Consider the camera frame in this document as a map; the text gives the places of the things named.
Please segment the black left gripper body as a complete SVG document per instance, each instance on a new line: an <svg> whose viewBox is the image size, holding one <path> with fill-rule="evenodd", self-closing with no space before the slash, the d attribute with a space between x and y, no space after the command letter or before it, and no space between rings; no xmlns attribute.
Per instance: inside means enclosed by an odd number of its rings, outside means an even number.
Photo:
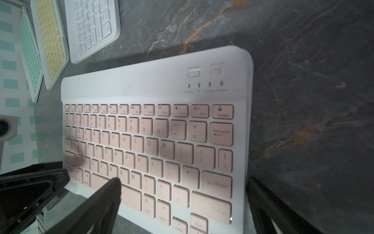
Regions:
<svg viewBox="0 0 374 234"><path fill-rule="evenodd" d="M1 115L1 142L11 141L18 134L18 117Z"/></svg>

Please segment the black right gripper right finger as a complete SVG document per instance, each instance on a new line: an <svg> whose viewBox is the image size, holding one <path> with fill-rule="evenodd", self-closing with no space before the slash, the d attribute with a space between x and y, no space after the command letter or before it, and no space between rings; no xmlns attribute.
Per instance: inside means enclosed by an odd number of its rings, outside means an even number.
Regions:
<svg viewBox="0 0 374 234"><path fill-rule="evenodd" d="M257 178L249 179L246 192L257 234L275 234L277 232L275 226L284 234L321 233Z"/></svg>

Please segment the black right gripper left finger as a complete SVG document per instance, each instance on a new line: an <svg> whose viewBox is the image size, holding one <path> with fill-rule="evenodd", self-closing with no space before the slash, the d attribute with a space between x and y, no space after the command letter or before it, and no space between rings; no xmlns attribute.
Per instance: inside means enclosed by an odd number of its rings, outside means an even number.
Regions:
<svg viewBox="0 0 374 234"><path fill-rule="evenodd" d="M121 201L121 182L112 178L48 234L111 234Z"/></svg>

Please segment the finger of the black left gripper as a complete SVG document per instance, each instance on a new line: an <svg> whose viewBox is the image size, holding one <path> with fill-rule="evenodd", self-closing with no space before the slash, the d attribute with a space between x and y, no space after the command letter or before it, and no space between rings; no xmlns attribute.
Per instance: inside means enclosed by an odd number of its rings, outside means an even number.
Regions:
<svg viewBox="0 0 374 234"><path fill-rule="evenodd" d="M1 233L19 234L27 229L69 181L62 161L1 174Z"/></svg>

